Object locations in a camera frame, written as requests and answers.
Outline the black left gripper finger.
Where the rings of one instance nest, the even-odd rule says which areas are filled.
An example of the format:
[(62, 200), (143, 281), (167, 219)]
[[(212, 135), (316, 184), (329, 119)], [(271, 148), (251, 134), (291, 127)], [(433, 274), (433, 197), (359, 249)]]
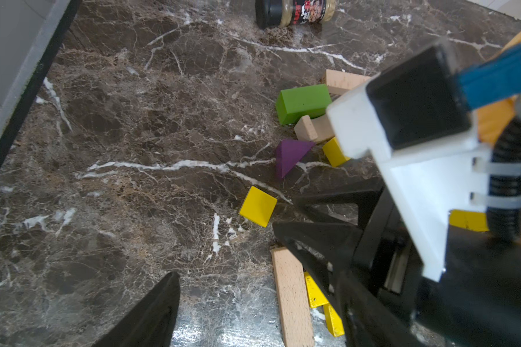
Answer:
[(95, 346), (170, 346), (180, 301), (179, 274), (167, 273)]

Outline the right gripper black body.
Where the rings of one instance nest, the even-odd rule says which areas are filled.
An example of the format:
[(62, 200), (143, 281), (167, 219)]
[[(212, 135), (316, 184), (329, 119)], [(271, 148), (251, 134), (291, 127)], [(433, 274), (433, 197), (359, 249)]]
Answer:
[(439, 281), (421, 276), (412, 251), (401, 293), (373, 295), (354, 274), (373, 265), (377, 238), (395, 234), (384, 224), (398, 211), (381, 186), (349, 186), (347, 202), (359, 207), (363, 227), (361, 260), (347, 274), (347, 345), (416, 346), (408, 327), (417, 322), (460, 346), (521, 346), (521, 241), (452, 227)]

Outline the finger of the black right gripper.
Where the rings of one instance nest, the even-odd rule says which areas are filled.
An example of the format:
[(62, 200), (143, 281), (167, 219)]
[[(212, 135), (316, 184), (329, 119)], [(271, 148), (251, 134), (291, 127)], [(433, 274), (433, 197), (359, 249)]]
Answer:
[(353, 265), (363, 229), (349, 223), (276, 222), (273, 230), (338, 312), (365, 311), (365, 289)]
[(335, 223), (342, 221), (329, 214), (317, 211), (314, 205), (357, 205), (357, 226), (366, 226), (369, 223), (373, 210), (384, 190), (384, 181), (381, 178), (371, 178), (353, 182), (323, 192), (314, 192), (295, 195), (292, 202), (298, 210), (311, 221), (317, 223)]

